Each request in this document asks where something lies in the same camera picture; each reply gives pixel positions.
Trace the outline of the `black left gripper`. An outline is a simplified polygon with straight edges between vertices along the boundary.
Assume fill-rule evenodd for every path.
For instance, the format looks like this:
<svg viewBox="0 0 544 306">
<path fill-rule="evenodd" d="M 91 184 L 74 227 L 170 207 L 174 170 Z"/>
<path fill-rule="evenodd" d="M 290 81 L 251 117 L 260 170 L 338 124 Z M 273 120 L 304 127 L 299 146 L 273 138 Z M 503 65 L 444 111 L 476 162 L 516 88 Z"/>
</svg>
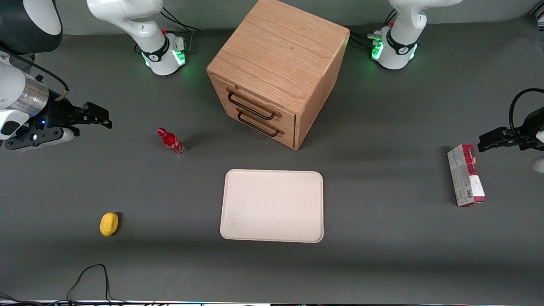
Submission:
<svg viewBox="0 0 544 306">
<path fill-rule="evenodd" d="M 513 131 L 506 127 L 498 127 L 479 137 L 480 153 L 500 147 L 519 147 L 520 150 L 543 150 L 544 107 L 528 114 L 523 124 L 517 128 L 522 143 L 518 144 Z"/>
</svg>

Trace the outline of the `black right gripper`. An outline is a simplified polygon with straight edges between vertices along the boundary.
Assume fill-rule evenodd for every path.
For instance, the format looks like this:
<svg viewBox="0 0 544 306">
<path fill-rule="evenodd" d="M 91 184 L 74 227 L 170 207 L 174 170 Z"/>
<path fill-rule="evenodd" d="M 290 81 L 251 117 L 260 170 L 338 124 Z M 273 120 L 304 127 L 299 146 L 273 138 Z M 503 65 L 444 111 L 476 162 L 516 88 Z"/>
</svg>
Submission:
<svg viewBox="0 0 544 306">
<path fill-rule="evenodd" d="M 107 129 L 112 128 L 109 121 L 109 111 L 95 103 L 84 104 L 84 115 L 96 121 L 85 121 L 80 108 L 72 105 L 68 99 L 56 101 L 57 96 L 50 96 L 46 106 L 37 115 L 30 118 L 30 129 L 44 130 L 53 127 L 70 127 L 77 124 L 101 125 Z"/>
</svg>

